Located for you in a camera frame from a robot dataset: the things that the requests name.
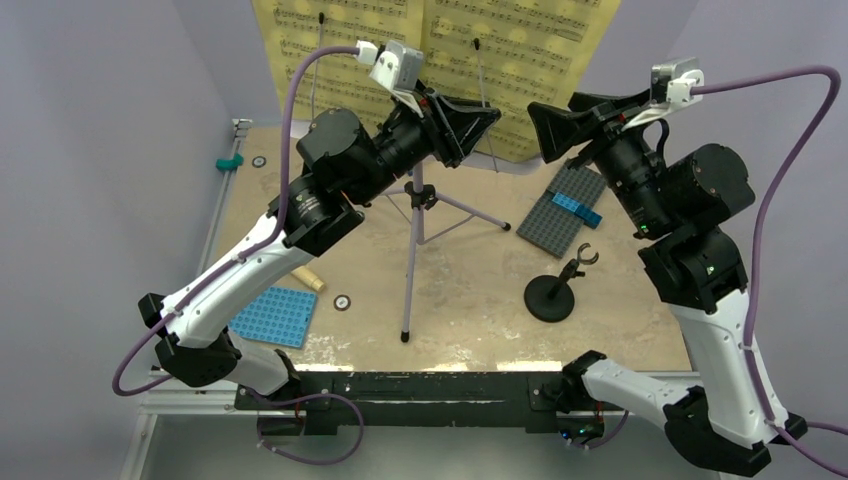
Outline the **dark grey studded baseplate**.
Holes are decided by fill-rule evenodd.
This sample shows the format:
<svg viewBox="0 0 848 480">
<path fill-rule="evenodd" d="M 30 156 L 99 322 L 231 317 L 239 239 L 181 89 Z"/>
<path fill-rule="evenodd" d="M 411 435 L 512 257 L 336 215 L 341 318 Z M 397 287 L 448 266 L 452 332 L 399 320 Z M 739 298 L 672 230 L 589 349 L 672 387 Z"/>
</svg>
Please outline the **dark grey studded baseplate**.
<svg viewBox="0 0 848 480">
<path fill-rule="evenodd" d="M 588 167 L 561 167 L 519 225 L 517 235 L 544 252 L 562 258 L 586 225 L 555 205 L 552 197 L 561 192 L 594 210 L 605 188 L 603 177 Z"/>
</svg>

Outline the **yellow sheet music page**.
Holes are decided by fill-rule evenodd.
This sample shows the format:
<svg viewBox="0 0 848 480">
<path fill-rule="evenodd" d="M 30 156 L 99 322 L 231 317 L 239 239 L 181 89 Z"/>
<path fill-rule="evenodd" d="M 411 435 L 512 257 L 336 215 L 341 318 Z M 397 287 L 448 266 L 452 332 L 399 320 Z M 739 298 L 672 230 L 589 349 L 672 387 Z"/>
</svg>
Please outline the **yellow sheet music page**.
<svg viewBox="0 0 848 480">
<path fill-rule="evenodd" d="M 296 68 L 313 51 L 353 46 L 359 40 L 377 46 L 389 40 L 418 48 L 425 3 L 406 0 L 254 1 L 279 103 L 284 104 Z M 311 65 L 300 81 L 291 136 L 300 138 L 320 113 L 330 108 L 354 112 L 369 133 L 393 108 L 389 93 L 369 78 L 371 67 L 352 56 L 333 54 Z"/>
<path fill-rule="evenodd" d="M 423 83 L 445 96 L 486 102 L 500 120 L 479 151 L 512 163 L 535 156 L 529 103 L 563 106 L 619 10 L 601 1 L 428 1 Z"/>
</svg>

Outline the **blue brick on baseplate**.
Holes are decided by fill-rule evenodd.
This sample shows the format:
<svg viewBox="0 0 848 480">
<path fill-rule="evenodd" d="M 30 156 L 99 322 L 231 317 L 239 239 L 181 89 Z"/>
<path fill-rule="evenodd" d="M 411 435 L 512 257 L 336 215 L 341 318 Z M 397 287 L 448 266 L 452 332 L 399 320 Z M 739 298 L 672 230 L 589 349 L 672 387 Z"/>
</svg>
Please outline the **blue brick on baseplate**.
<svg viewBox="0 0 848 480">
<path fill-rule="evenodd" d="M 555 193 L 551 201 L 555 205 L 572 213 L 589 228 L 596 229 L 602 222 L 602 216 L 595 212 L 592 208 L 564 195 L 561 192 Z"/>
</svg>

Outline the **lilac tripod music stand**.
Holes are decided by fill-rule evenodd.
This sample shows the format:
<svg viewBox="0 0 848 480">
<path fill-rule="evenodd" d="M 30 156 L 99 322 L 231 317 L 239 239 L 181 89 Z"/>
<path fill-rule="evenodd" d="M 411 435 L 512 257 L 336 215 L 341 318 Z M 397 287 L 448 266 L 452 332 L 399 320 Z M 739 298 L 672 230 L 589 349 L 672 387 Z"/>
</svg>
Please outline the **lilac tripod music stand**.
<svg viewBox="0 0 848 480">
<path fill-rule="evenodd" d="M 512 175 L 529 175 L 535 172 L 540 167 L 540 163 L 537 161 L 514 164 L 507 162 L 503 159 L 499 159 L 494 155 L 494 148 L 492 146 L 492 141 L 489 134 L 485 135 L 485 143 L 489 150 L 488 156 L 485 157 L 483 154 L 473 154 L 471 162 L 472 168 L 491 170 L 496 173 L 506 173 Z M 441 237 L 442 235 L 464 225 L 465 223 L 474 218 L 479 218 L 489 223 L 492 223 L 493 225 L 500 227 L 504 231 L 510 231 L 512 229 L 512 226 L 509 222 L 501 221 L 467 204 L 457 201 L 456 199 L 453 199 L 448 195 L 440 193 L 435 189 L 433 185 L 426 184 L 423 178 L 422 163 L 419 163 L 415 167 L 413 167 L 409 172 L 409 176 L 411 177 L 411 180 L 407 182 L 403 188 L 389 189 L 386 190 L 383 194 L 383 196 L 387 198 L 393 206 L 396 207 L 396 209 L 410 224 L 407 271 L 405 275 L 406 287 L 404 297 L 404 313 L 402 328 L 400 332 L 400 340 L 403 343 L 407 343 L 410 340 L 412 294 L 417 247 L 420 245 L 425 245 L 429 241 Z M 400 207 L 393 200 L 394 196 L 402 194 L 407 194 L 410 197 L 411 214 L 409 217 L 405 215 L 404 211 L 401 210 Z M 467 213 L 468 216 L 464 220 L 461 220 L 458 223 L 455 223 L 454 225 L 445 228 L 444 230 L 434 234 L 433 236 L 427 237 L 425 234 L 424 227 L 426 211 L 425 205 L 427 201 L 431 201 L 433 205 L 435 205 L 438 201 L 443 201 L 448 205 Z"/>
</svg>

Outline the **light blue studded baseplate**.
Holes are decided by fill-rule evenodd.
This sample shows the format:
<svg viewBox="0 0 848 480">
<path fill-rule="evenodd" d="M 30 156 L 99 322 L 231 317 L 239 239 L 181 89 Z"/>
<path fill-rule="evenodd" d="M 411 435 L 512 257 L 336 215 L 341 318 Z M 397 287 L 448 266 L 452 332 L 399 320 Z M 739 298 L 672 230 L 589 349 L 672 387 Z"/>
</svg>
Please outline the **light blue studded baseplate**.
<svg viewBox="0 0 848 480">
<path fill-rule="evenodd" d="M 302 348 L 317 303 L 317 294 L 270 287 L 244 307 L 229 323 L 242 338 Z"/>
</svg>

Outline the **poker chip front left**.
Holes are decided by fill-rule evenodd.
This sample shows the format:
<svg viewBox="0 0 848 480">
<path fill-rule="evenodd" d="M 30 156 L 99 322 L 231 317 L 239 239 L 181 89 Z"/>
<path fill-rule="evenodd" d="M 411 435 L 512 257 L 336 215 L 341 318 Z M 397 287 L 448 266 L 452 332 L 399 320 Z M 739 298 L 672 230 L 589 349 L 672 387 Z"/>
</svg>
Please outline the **poker chip front left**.
<svg viewBox="0 0 848 480">
<path fill-rule="evenodd" d="M 338 295 L 334 298 L 333 306 L 337 311 L 346 311 L 351 306 L 351 298 L 348 295 Z"/>
</svg>

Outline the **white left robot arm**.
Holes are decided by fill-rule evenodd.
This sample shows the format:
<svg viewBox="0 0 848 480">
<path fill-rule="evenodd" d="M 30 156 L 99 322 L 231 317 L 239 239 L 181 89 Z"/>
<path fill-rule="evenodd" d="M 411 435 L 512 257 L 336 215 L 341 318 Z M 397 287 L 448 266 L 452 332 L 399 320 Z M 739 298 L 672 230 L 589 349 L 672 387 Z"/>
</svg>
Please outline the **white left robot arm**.
<svg viewBox="0 0 848 480">
<path fill-rule="evenodd" d="M 190 387 L 227 380 L 272 408 L 297 399 L 287 355 L 239 336 L 230 323 L 279 279 L 321 256 L 364 220 L 363 208 L 427 157 L 457 167 L 500 119 L 488 103 L 427 88 L 396 102 L 375 135 L 355 113 L 322 112 L 296 145 L 303 168 L 252 229 L 182 292 L 144 306 L 161 368 Z"/>
</svg>

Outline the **black desktop microphone stand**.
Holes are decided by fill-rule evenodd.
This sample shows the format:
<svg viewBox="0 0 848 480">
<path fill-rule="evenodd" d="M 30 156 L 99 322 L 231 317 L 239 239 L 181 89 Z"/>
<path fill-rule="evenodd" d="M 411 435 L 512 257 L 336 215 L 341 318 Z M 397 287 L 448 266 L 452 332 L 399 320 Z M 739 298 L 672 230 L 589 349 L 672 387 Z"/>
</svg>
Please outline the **black desktop microphone stand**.
<svg viewBox="0 0 848 480">
<path fill-rule="evenodd" d="M 558 323 L 571 315 L 576 300 L 569 281 L 584 277 L 586 273 L 580 268 L 593 265 L 599 260 L 598 252 L 592 257 L 583 257 L 583 252 L 590 247 L 588 242 L 581 244 L 576 256 L 566 263 L 557 276 L 539 275 L 528 282 L 523 300 L 533 317 L 546 323 Z"/>
</svg>

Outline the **teal plastic clip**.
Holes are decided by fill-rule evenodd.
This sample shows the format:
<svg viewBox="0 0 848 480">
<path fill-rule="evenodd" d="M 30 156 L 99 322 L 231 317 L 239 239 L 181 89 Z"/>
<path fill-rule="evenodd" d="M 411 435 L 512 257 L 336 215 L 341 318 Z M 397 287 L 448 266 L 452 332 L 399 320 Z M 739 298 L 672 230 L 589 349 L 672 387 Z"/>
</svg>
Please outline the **teal plastic clip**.
<svg viewBox="0 0 848 480">
<path fill-rule="evenodd" d="M 222 172 L 237 171 L 244 164 L 244 157 L 240 153 L 234 153 L 230 158 L 219 158 L 215 161 L 215 168 Z"/>
</svg>

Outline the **cream yellow microphone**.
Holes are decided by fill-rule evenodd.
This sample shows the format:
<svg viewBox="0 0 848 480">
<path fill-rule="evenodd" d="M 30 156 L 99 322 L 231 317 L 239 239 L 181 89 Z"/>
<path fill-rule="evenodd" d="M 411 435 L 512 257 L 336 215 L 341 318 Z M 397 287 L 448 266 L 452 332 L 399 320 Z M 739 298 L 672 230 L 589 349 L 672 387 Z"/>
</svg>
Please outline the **cream yellow microphone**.
<svg viewBox="0 0 848 480">
<path fill-rule="evenodd" d="M 306 266 L 295 268 L 291 275 L 314 292 L 321 293 L 326 289 L 326 283 Z"/>
</svg>

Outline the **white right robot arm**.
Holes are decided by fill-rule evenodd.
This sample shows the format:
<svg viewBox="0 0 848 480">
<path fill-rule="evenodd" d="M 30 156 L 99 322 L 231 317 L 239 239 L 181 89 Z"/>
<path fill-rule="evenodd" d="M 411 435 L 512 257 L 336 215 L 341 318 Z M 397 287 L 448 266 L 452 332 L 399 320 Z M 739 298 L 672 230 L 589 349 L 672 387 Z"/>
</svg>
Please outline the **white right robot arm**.
<svg viewBox="0 0 848 480">
<path fill-rule="evenodd" d="M 674 384 L 626 369 L 589 351 L 567 364 L 544 394 L 570 412 L 608 402 L 660 428 L 690 464 L 752 477 L 771 460 L 768 447 L 805 434 L 765 378 L 745 328 L 751 286 L 739 248 L 722 224 L 755 199 L 742 158 L 708 143 L 667 164 L 634 120 L 648 102 L 632 96 L 573 95 L 566 108 L 531 102 L 528 115 L 545 161 L 594 164 L 645 242 L 638 255 L 696 363 L 698 384 Z"/>
</svg>

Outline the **black front mounting rail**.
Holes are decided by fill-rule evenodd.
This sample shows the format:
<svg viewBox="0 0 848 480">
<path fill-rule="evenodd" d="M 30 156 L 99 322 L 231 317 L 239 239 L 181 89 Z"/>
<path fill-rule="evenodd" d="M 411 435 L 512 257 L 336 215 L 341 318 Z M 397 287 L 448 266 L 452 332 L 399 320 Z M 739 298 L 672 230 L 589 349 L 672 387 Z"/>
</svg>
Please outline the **black front mounting rail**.
<svg viewBox="0 0 848 480">
<path fill-rule="evenodd" d="M 269 398 L 239 387 L 239 411 L 287 415 L 269 435 L 334 435 L 338 429 L 374 427 L 521 428 L 559 433 L 574 442 L 606 431 L 600 405 L 573 392 L 557 371 L 303 372 Z"/>
</svg>

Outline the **aluminium left frame rail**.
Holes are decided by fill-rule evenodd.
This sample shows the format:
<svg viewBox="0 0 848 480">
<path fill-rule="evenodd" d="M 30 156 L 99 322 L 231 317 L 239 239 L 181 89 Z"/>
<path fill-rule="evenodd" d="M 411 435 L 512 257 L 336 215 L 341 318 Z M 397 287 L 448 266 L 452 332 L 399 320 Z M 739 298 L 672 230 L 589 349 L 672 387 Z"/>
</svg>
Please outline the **aluminium left frame rail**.
<svg viewBox="0 0 848 480">
<path fill-rule="evenodd" d="M 199 263 L 195 269 L 197 274 L 202 273 L 214 262 L 224 213 L 236 175 L 235 168 L 219 172 L 220 185 L 212 204 L 212 214 L 200 251 Z M 153 457 L 152 444 L 156 439 L 157 427 L 167 418 L 200 414 L 223 415 L 229 411 L 229 407 L 220 401 L 220 396 L 233 391 L 232 387 L 226 386 L 215 387 L 211 391 L 195 391 L 171 382 L 167 383 L 161 391 L 144 393 L 141 397 L 133 440 L 119 478 L 130 480 L 144 477 L 146 464 Z"/>
</svg>

